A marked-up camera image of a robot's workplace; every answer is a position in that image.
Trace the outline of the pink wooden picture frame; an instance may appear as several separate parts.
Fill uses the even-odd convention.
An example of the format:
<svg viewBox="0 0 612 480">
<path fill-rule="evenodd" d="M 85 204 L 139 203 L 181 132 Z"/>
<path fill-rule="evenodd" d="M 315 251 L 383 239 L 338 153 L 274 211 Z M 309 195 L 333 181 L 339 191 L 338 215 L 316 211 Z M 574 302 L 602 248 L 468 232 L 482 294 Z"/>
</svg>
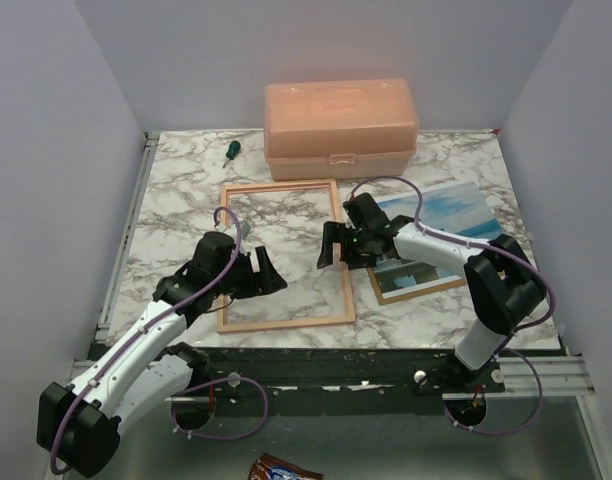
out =
<svg viewBox="0 0 612 480">
<path fill-rule="evenodd" d="M 230 205 L 234 195 L 254 193 L 294 192 L 309 190 L 324 190 L 328 193 L 332 218 L 339 222 L 342 218 L 341 203 L 337 182 L 333 179 L 294 180 L 271 182 L 263 184 L 231 184 L 222 188 L 221 207 Z M 341 293 L 345 312 L 341 315 L 326 317 L 304 317 L 288 320 L 264 320 L 252 323 L 230 323 L 228 320 L 228 300 L 254 298 L 261 294 L 277 293 L 286 283 L 279 280 L 279 274 L 271 266 L 266 253 L 261 254 L 260 269 L 255 271 L 247 254 L 241 255 L 235 266 L 228 272 L 226 278 L 219 283 L 219 310 L 217 332 L 247 333 L 253 331 L 271 331 L 309 327 L 324 327 L 352 324 L 356 321 L 350 272 L 347 267 L 340 268 Z"/>
</svg>

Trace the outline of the brown fibreboard backing board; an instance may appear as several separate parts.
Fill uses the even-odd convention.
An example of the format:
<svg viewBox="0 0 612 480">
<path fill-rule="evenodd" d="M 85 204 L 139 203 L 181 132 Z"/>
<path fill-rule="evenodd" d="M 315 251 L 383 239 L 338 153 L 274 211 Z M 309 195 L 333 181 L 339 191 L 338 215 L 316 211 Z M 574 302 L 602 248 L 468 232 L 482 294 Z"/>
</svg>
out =
<svg viewBox="0 0 612 480">
<path fill-rule="evenodd" d="M 378 278 L 372 269 L 368 270 L 370 284 L 374 290 L 377 303 L 380 306 L 390 305 L 397 302 L 418 298 L 421 296 L 447 291 L 449 289 L 458 288 L 466 285 L 466 281 L 457 276 L 440 279 L 432 282 L 423 283 L 403 289 L 397 289 L 393 292 L 384 293 L 379 286 Z"/>
</svg>

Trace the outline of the building photo print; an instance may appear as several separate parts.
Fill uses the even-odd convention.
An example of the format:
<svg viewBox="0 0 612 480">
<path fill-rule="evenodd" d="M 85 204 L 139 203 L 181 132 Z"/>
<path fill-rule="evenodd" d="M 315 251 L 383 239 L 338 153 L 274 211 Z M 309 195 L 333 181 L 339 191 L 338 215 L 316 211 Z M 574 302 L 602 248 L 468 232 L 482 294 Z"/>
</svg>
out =
<svg viewBox="0 0 612 480">
<path fill-rule="evenodd" d="M 479 239 L 492 240 L 503 233 L 485 196 L 473 182 L 448 184 L 424 192 L 421 221 L 447 233 Z M 390 255 L 380 257 L 372 270 L 384 293 L 457 276 Z"/>
</svg>

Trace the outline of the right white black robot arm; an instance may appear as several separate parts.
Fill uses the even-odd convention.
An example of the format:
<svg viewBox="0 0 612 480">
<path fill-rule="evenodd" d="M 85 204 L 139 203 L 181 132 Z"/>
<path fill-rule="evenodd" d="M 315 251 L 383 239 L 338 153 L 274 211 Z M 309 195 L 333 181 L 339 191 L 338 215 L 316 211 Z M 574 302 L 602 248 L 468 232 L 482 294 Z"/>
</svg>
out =
<svg viewBox="0 0 612 480">
<path fill-rule="evenodd" d="M 481 368 L 546 299 L 546 282 L 537 269 L 506 234 L 476 239 L 431 228 L 416 215 L 389 218 L 368 193 L 351 198 L 343 208 L 348 224 L 323 225 L 319 269 L 333 264 L 338 246 L 339 259 L 350 270 L 374 268 L 381 257 L 392 256 L 437 267 L 466 281 L 476 320 L 445 371 L 453 389 L 471 390 L 482 380 Z"/>
</svg>

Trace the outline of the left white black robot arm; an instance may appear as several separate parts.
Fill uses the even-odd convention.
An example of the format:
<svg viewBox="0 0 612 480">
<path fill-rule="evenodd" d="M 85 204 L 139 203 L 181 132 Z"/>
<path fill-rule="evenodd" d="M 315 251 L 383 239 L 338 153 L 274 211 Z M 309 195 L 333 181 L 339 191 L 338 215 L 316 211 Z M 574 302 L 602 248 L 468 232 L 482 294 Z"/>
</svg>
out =
<svg viewBox="0 0 612 480">
<path fill-rule="evenodd" d="M 140 318 L 112 348 L 67 385 L 53 382 L 42 392 L 37 443 L 49 451 L 52 473 L 95 476 L 143 414 L 171 395 L 210 391 L 218 382 L 206 356 L 171 341 L 220 296 L 249 299 L 286 286 L 265 247 L 244 253 L 226 233 L 204 234 L 192 259 L 158 282 Z"/>
</svg>

